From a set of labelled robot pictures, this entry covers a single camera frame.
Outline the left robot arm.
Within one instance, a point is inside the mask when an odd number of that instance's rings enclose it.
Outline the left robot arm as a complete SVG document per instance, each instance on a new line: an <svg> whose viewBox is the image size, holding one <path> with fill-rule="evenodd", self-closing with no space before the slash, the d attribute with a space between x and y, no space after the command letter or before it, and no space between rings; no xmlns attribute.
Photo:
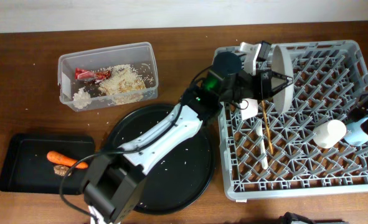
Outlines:
<svg viewBox="0 0 368 224"><path fill-rule="evenodd" d="M284 52L273 53L270 68L257 68L260 60L256 57L248 72L240 55L217 54L212 65L204 69L206 76L198 73L194 77L179 103L162 121L115 149L81 160L91 162L80 186L88 211L69 202L60 186L62 201L91 217L94 223L122 221L139 202L153 167L218 116L224 103L238 106L247 98L266 100L293 84L293 66Z"/></svg>

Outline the white cup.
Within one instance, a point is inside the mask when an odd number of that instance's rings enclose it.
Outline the white cup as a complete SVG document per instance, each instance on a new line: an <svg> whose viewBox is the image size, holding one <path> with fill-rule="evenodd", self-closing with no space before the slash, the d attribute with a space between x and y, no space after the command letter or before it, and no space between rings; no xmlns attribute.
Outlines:
<svg viewBox="0 0 368 224"><path fill-rule="evenodd" d="M317 146L329 149L338 143L346 132L346 125L340 120L333 119L314 128L313 141Z"/></svg>

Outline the wooden chopstick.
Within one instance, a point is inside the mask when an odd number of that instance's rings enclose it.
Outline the wooden chopstick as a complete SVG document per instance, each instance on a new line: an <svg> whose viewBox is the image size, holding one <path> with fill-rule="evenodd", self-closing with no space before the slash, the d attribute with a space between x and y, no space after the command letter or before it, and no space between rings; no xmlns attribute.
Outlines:
<svg viewBox="0 0 368 224"><path fill-rule="evenodd" d="M268 125L265 102L263 100L261 101L261 106L262 106L263 119L264 119L264 122L265 122L265 131L266 131L267 139L268 139L268 147L270 149L270 154L273 155L274 149L273 149L273 145L272 145L272 142L271 142L271 135L270 135L270 129L269 129L269 125Z"/></svg>

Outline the small white bowl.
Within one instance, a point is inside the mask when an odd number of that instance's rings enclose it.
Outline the small white bowl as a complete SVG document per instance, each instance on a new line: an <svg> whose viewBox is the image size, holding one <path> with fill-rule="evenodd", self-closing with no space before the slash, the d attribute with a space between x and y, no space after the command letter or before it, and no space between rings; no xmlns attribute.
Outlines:
<svg viewBox="0 0 368 224"><path fill-rule="evenodd" d="M243 99L240 103L240 114L242 120L252 118L258 114L258 101L254 99Z"/></svg>

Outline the light blue cup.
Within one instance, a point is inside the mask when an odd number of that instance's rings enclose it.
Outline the light blue cup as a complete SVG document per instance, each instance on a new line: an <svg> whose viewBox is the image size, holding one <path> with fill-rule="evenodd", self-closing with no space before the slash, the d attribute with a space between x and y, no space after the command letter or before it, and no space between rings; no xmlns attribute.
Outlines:
<svg viewBox="0 0 368 224"><path fill-rule="evenodd" d="M352 146L361 146L368 141L368 134L366 134L361 124L368 120L368 117L362 118L359 121L351 122L346 125L347 133L344 140Z"/></svg>

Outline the white plastic fork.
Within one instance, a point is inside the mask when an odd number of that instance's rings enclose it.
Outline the white plastic fork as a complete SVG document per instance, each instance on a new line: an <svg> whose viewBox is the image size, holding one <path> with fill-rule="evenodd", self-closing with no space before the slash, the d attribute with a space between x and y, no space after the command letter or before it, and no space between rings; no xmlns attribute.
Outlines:
<svg viewBox="0 0 368 224"><path fill-rule="evenodd" d="M262 129L262 122L260 122L260 124L257 126L256 128L256 134L258 137L260 137L262 140L259 144L259 148L260 148L260 154L263 156L262 160L261 160L261 165L262 165L262 168L264 170L267 170L268 169L268 160L267 160L267 152L266 152L266 149L265 149L265 143L264 143L264 140L263 140L263 129Z"/></svg>

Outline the white tissue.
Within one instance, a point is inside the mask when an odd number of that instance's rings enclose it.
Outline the white tissue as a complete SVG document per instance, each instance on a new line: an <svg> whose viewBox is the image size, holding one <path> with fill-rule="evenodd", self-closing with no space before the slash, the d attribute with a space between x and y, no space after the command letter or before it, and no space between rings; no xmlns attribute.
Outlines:
<svg viewBox="0 0 368 224"><path fill-rule="evenodd" d="M77 109L84 109L91 103L91 96L89 92L85 91L85 88L79 88L78 92L73 95L73 105Z"/></svg>

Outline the orange carrot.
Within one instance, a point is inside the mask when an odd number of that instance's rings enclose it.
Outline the orange carrot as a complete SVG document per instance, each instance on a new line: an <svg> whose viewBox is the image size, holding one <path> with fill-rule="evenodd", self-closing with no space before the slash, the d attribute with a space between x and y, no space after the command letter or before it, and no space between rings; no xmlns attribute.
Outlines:
<svg viewBox="0 0 368 224"><path fill-rule="evenodd" d="M48 152L47 159L54 164L63 165L67 167L72 167L77 162L77 160L69 158L56 151Z"/></svg>

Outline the red snack wrapper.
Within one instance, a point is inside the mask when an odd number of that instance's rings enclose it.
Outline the red snack wrapper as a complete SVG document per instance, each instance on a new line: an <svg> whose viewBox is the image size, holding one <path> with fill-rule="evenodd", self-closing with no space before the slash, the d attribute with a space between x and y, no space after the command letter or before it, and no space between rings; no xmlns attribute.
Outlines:
<svg viewBox="0 0 368 224"><path fill-rule="evenodd" d="M84 82L94 82L99 83L103 80L109 79L111 77L111 72L108 70L101 72L93 72L90 70L84 70L81 68L75 69L75 79Z"/></svg>

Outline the brown food scrap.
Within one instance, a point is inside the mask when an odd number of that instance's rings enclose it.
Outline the brown food scrap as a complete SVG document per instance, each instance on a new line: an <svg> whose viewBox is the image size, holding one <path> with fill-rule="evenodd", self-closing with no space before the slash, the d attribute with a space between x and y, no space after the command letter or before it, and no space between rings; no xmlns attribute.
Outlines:
<svg viewBox="0 0 368 224"><path fill-rule="evenodd" d="M67 174L68 176L70 176L70 175L71 175L71 173L70 173L70 172L68 172L68 170L69 170L69 167L64 166L64 165L56 165L56 166L54 166L54 173L55 173L56 175L61 176L61 177L65 176L66 174Z"/></svg>

